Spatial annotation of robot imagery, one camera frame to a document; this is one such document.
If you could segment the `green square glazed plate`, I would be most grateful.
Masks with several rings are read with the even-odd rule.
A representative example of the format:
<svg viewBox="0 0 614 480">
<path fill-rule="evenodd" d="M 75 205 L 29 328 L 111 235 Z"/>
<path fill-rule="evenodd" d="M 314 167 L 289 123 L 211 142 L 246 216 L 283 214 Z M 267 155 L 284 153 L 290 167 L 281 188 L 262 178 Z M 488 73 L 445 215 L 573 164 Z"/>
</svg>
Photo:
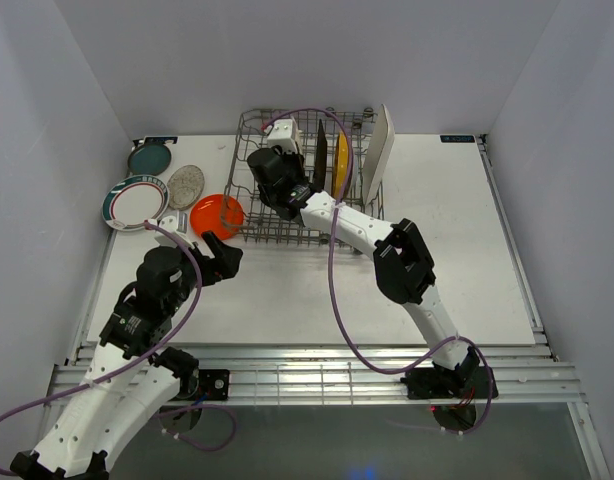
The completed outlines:
<svg viewBox="0 0 614 480">
<path fill-rule="evenodd" d="M 323 190 L 325 188 L 327 173 L 327 149 L 328 142 L 326 139 L 323 122 L 319 120 L 314 153 L 314 172 L 312 181 L 314 188 L 317 190 Z"/>
</svg>

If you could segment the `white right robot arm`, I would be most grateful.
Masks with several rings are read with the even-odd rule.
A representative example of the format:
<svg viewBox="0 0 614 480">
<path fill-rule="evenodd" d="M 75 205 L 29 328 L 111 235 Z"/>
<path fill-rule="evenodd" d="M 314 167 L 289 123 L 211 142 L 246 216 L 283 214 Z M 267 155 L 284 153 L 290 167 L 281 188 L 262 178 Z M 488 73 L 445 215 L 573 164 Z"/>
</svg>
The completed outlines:
<svg viewBox="0 0 614 480">
<path fill-rule="evenodd" d="M 496 396 L 491 368 L 443 306 L 432 255 L 415 223 L 390 223 L 336 201 L 308 181 L 297 154 L 262 148 L 248 156 L 247 164 L 261 201 L 282 219 L 327 232 L 331 241 L 340 240 L 373 262 L 378 289 L 406 310 L 430 348 L 427 368 L 415 361 L 373 371 L 402 375 L 411 399 Z"/>
</svg>

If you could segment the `yellow polka dot plate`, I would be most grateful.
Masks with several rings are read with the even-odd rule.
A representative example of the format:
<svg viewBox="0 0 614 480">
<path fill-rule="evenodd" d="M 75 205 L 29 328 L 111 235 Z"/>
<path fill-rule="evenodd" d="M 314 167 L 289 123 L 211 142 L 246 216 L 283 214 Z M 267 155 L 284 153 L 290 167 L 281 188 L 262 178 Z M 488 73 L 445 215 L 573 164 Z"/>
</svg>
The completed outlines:
<svg viewBox="0 0 614 480">
<path fill-rule="evenodd" d="M 352 189 L 356 178 L 355 167 L 349 160 L 350 146 L 345 134 L 338 133 L 334 151 L 332 170 L 332 196 L 337 198 L 340 193 L 346 198 Z"/>
</svg>

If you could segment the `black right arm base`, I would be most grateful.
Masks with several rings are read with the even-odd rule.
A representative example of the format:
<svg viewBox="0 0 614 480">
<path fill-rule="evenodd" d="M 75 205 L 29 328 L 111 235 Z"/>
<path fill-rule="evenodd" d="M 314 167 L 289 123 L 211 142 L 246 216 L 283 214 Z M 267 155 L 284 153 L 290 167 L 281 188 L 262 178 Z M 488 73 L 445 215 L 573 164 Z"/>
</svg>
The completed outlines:
<svg viewBox="0 0 614 480">
<path fill-rule="evenodd" d="M 417 367 L 401 378 L 410 400 L 472 399 L 486 400 L 498 397 L 498 389 L 490 367 L 477 366 L 466 375 L 443 367 Z"/>
</svg>

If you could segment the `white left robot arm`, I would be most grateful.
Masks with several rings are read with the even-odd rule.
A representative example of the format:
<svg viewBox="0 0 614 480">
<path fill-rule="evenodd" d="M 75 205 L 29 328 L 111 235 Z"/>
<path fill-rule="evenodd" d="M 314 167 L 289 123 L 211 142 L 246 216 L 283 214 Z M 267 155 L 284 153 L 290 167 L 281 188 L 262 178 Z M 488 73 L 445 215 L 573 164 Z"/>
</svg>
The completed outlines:
<svg viewBox="0 0 614 480">
<path fill-rule="evenodd" d="M 213 232 L 211 253 L 178 233 L 157 230 L 134 281 L 118 296 L 81 383 L 51 430 L 10 469 L 22 479 L 106 479 L 133 436 L 170 400 L 198 391 L 202 376 L 191 354 L 171 347 L 172 320 L 183 304 L 194 308 L 201 288 L 236 276 L 241 249 Z"/>
</svg>

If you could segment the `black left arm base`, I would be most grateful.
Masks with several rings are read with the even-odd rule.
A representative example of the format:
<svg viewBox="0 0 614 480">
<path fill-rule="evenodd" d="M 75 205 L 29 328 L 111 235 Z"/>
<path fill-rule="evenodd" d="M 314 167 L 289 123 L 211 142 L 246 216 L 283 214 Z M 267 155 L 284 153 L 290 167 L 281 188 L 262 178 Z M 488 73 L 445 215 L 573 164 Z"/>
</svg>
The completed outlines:
<svg viewBox="0 0 614 480">
<path fill-rule="evenodd" d="M 227 369 L 196 369 L 189 380 L 186 400 L 193 402 L 226 401 L 231 372 Z"/>
</svg>

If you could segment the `white rectangular plate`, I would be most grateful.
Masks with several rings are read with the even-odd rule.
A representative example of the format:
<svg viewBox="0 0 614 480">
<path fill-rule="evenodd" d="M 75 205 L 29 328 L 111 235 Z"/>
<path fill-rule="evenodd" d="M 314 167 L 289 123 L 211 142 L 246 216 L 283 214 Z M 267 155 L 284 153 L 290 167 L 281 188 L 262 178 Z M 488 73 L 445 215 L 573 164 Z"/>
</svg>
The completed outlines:
<svg viewBox="0 0 614 480">
<path fill-rule="evenodd" d="M 395 130 L 389 110 L 382 104 L 362 166 L 362 199 L 369 204 L 377 195 L 395 140 Z"/>
</svg>

